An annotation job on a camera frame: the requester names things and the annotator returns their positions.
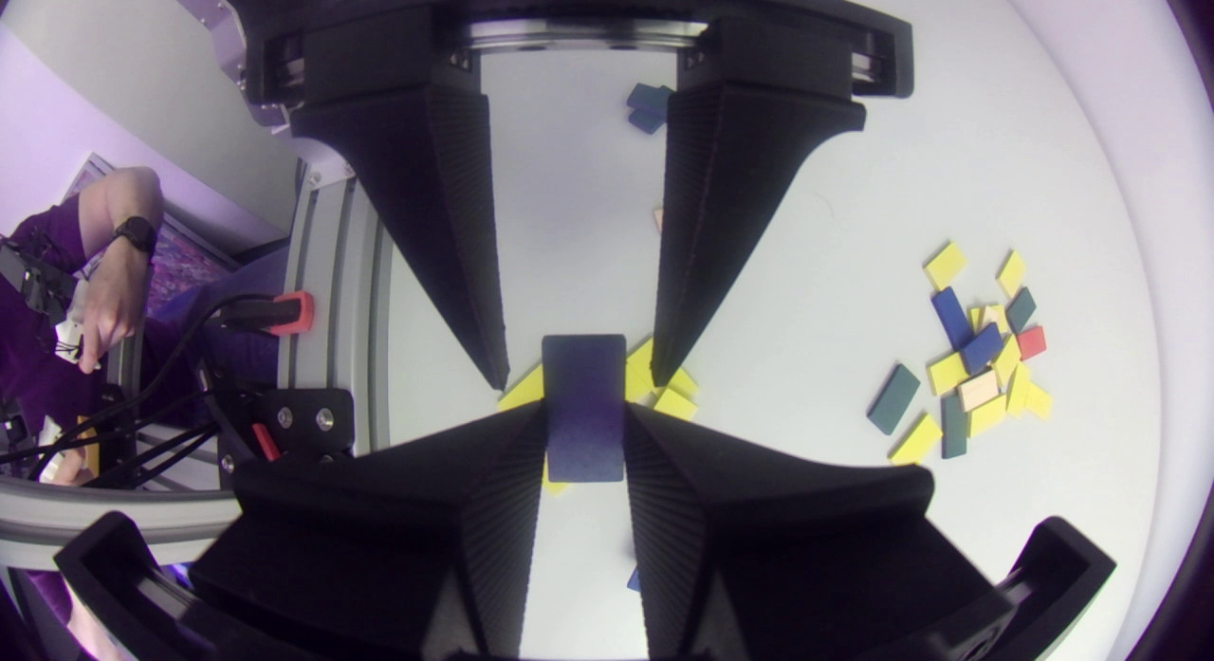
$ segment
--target black watch strap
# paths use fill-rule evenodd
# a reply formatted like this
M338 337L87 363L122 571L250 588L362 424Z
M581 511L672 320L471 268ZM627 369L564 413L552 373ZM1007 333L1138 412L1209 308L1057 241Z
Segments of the black watch strap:
M125 222L118 225L118 228L114 230L114 238L118 237L126 237L137 250L148 254L148 259L155 252L155 227L138 215L127 217Z

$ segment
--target person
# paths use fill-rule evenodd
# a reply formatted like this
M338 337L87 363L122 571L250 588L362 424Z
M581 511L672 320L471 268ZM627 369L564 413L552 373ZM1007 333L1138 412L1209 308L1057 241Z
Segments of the person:
M148 239L164 220L164 194L149 168L118 169L86 186L64 203L27 217L6 238L22 254L68 273L91 269L84 295L81 351L73 365L55 355L56 334L45 315L30 310L21 292L0 282L0 399L16 400L30 433L47 425L73 428L80 417L101 408L106 355L135 334L143 322L141 384L148 384L181 339L182 330L204 307L237 293L282 293L285 250L246 265L229 278L172 299L164 315L144 317L148 282L154 265ZM246 380L273 383L277 339L263 335L227 337L209 330L191 343L191 355L220 352L216 360ZM146 412L198 391L187 360L168 365L163 385L147 401ZM51 482L79 485L90 479L81 448L64 452ZM95 618L75 601L74 593L53 572L32 572L56 616L90 654L117 659L117 649Z

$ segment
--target white wall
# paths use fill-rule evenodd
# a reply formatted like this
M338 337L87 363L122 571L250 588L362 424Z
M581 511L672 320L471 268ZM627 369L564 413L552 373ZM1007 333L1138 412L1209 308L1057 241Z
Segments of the white wall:
M1214 479L1214 113L1165 0L1009 0L1070 83L1117 175L1158 330L1159 485L1124 659L1184 559Z
M0 23L118 125L285 233L295 156L253 122L175 0L12 0Z
M0 233L58 203L93 152L154 168L172 215L223 250L282 236L98 111L0 24Z

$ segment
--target white table surface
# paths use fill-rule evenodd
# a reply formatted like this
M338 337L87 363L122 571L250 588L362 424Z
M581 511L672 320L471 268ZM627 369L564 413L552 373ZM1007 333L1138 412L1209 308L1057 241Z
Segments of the white table surface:
M863 132L818 148L686 362L696 422L790 454L883 465L896 437L864 412L895 362L924 380L898 434L937 400L948 345L920 270L946 241L970 265L963 304L1005 301L1009 248L1028 265L1050 349L1033 377L1049 423L1009 419L965 457L925 464L929 518L992 581L1032 527L1061 515L1117 570L1051 659L1104 659L1150 527L1159 454L1155 324L1113 175L1048 55L1004 0L853 0L914 26L915 92L868 98ZM511 380L555 333L652 332L665 134L625 120L636 81L674 85L673 57L494 55L498 245ZM408 266L392 273L393 442L494 412L498 397ZM643 657L624 484L544 495L522 654Z

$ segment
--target black cable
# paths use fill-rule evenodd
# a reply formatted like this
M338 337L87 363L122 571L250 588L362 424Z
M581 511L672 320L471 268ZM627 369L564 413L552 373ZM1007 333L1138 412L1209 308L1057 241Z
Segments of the black cable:
M144 450L143 452L141 452L138 454L135 454L134 457L124 459L123 462L120 462L117 465L114 465L112 469L106 470L103 474L101 474L96 479L92 479L91 481L84 484L84 487L86 487L86 488L112 487L114 485L114 481L125 479L126 476L129 476L131 474L131 471L134 471L134 470L138 469L140 467L142 467L144 462L148 462L148 461L155 459L157 457L160 457L165 452L168 452L168 451L177 447L178 445L181 445L182 442L185 442L188 439L203 435L204 433L206 433L212 426L215 426L215 423L210 422L210 423L203 424L202 426L195 426L193 429L178 433L177 435L172 436L171 439L169 439L169 440L166 440L164 442L159 442L159 444L157 444L157 445L154 445L154 446Z
M153 468L143 471L138 476L135 476L134 479L131 479L131 482L129 482L126 485L127 490L137 488L137 487L142 486L143 484L151 481L152 479L155 479L160 474L165 473L166 470L169 470L170 467L172 467L174 464L181 462L182 459L185 459L186 457L188 457L192 452L194 452L195 450L198 450L199 447L202 447L203 444L205 444L206 441L211 440L211 436L214 436L215 434L217 434L219 430L220 430L220 425L219 424L211 424L210 429L200 433L199 436L197 439L194 439L193 442L191 442L186 447L183 447L183 448L178 450L177 452L175 452L172 454L172 457L170 457L169 459L165 459L160 464L157 464L155 467L153 467Z
M189 327L186 328L186 332L181 334L181 338L177 340L177 345L174 346L172 352L169 354L169 357L164 361L164 365L160 367L160 372L157 373L155 378L152 379L152 383L148 384L147 388L141 390L135 397L110 405L109 407L102 409L101 412L91 416L84 422L68 429L67 431L63 433L62 436L59 436L59 440L57 440L55 445L67 446L69 442L75 440L75 437L79 436L80 434L87 431L89 429L96 428L97 424L103 423L104 420L112 418L113 416L125 409L130 409L137 406L140 402L147 400L148 396L152 395L152 391L158 389L160 384L164 384L165 378L168 378L169 375L169 368L172 367L174 362L177 362L181 355L186 351L186 344L188 344L189 340L194 338L194 334L197 334L199 329L203 327L203 324L208 320L210 320L211 315L216 315L216 312L232 304L243 303L246 300L273 300L273 296L267 294L239 294L211 304L211 306L208 307L202 315L195 317L194 321L191 322ZM64 450L64 447L56 447L55 452L58 452L61 450ZM46 465L51 463L52 457L55 457L53 453L44 454L44 457L39 459L38 463L34 464L34 468L30 470L27 479L32 481L38 480L42 473L42 469L46 469Z
M7 464L8 462L17 462L18 459L24 459L27 457L33 457L35 454L41 454L44 452L50 452L50 451L62 452L64 450L72 450L72 448L78 448L78 447L87 447L90 445L96 445L96 444L103 444L103 442L109 442L109 441L117 441L117 440L127 439L127 437L131 437L135 434L140 433L140 429L142 429L143 426L147 426L148 424L155 424L161 417L164 417L165 414L168 414L170 411L177 409L178 407L181 407L182 405L186 405L189 401L202 400L202 399L204 399L204 397L206 397L209 395L217 395L217 394L246 394L248 395L248 394L251 394L251 391L223 389L223 390L210 390L210 391L199 391L199 392L189 394L189 395L180 397L180 399L177 399L177 401L174 401L172 403L163 407L155 414L152 414L151 417L146 417L143 419L140 419L138 422L131 424L130 426L126 426L126 428L123 428L123 429L118 429L117 431L110 431L110 433L108 433L106 435L100 435L100 436L95 436L95 437L91 437L91 439L79 439L78 437L78 440L74 440L74 441L72 441L72 442L69 442L68 445L64 445L64 446L59 446L58 441L56 441L53 444L47 444L47 445L38 446L38 447L30 447L28 450L22 450L22 451L18 451L18 452L10 452L7 454L0 454L0 464Z

